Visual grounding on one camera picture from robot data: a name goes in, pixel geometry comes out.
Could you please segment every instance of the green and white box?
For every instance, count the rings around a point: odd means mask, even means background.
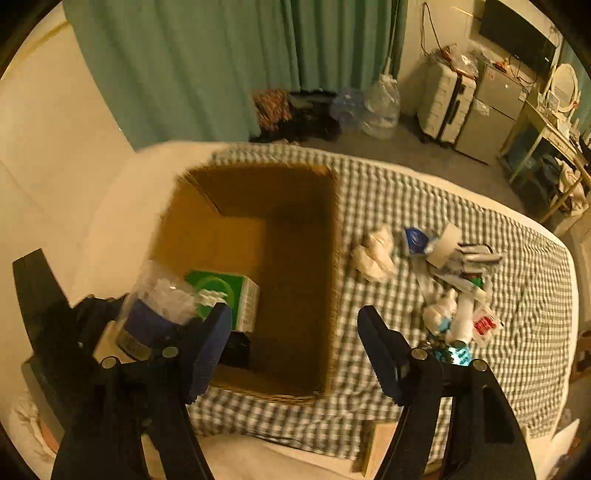
[[[205,319],[221,301],[232,310],[232,330],[254,331],[259,287],[244,275],[192,270],[185,280],[197,293],[197,316]]]

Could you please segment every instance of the bed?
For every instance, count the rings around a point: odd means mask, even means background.
[[[533,220],[440,178],[289,145],[169,142],[151,147],[134,155],[96,211],[70,289],[72,303],[88,293],[118,296],[130,289],[176,176],[208,161],[306,162],[336,170],[342,182],[344,257],[364,233],[384,222],[396,232],[405,225],[441,231],[449,221],[462,228],[463,241],[486,242],[505,252],[506,261],[493,279],[492,302],[505,330],[474,353],[489,362],[518,421],[528,427],[536,465],[568,392],[579,308],[572,257]],[[425,335],[417,313],[423,303],[418,286],[408,262],[396,252],[394,260],[399,275],[379,286],[363,281],[343,263],[335,339],[339,366],[332,397],[312,407],[294,407],[211,388],[188,407],[196,432],[269,440],[284,455],[349,475],[363,421],[395,420],[398,415],[398,407],[381,393],[358,341],[356,312],[364,304],[376,305],[388,326],[402,331],[411,346]],[[450,403],[442,402],[432,462],[443,456],[449,412]]]

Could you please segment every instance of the red packet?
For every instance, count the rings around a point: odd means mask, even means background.
[[[480,347],[485,347],[491,339],[500,332],[504,325],[488,306],[480,305],[472,316],[474,341]]]

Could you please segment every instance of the green curtain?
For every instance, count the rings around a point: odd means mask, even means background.
[[[577,74],[577,81],[581,90],[581,101],[579,107],[574,111],[573,120],[575,118],[579,119],[579,131],[583,132],[591,125],[591,79],[579,58],[574,54],[573,49],[566,42],[562,46],[560,63],[570,63]]]
[[[252,91],[367,87],[408,0],[64,0],[86,64],[136,149],[257,135]]]

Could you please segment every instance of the gingham blanket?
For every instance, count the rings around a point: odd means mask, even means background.
[[[212,161],[307,163],[333,169],[340,177],[346,254],[383,223],[396,234],[405,226],[441,232],[448,222],[462,229],[463,242],[504,252],[505,260],[492,278],[491,308],[505,329],[484,349],[473,344],[473,354],[491,366],[519,423],[527,425],[532,436],[550,431],[559,414],[569,361],[573,302],[566,249],[501,213],[360,158],[289,145],[239,144],[216,153]],[[343,262],[334,394],[301,407],[209,388],[188,407],[196,432],[242,433],[354,458],[362,422],[396,420],[400,413],[383,395],[357,335],[359,309],[373,304],[388,327],[402,332],[411,346],[426,336],[420,318],[424,298],[410,263],[401,248],[395,248],[393,259],[397,274],[383,284],[363,280]],[[443,400],[430,461],[443,457],[450,410],[451,401]]]

